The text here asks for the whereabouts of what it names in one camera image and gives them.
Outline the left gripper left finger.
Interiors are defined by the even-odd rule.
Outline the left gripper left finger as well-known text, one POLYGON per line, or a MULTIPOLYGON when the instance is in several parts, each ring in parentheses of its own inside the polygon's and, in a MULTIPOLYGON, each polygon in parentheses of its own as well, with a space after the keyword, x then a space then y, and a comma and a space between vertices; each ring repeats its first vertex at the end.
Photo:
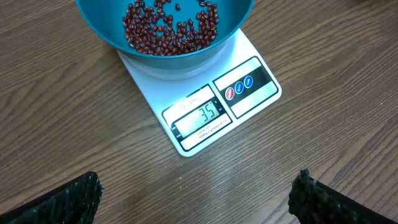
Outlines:
POLYGON ((103 187, 96 172, 81 176, 1 215, 5 224, 92 224, 103 187))

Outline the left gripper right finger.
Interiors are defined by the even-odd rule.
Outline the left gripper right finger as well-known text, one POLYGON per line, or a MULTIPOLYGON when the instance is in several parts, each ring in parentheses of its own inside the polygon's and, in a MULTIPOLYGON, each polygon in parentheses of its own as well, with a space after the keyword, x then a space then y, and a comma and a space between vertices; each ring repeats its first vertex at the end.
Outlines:
POLYGON ((288 205, 301 224, 397 224, 311 178, 308 169, 292 182, 288 205))

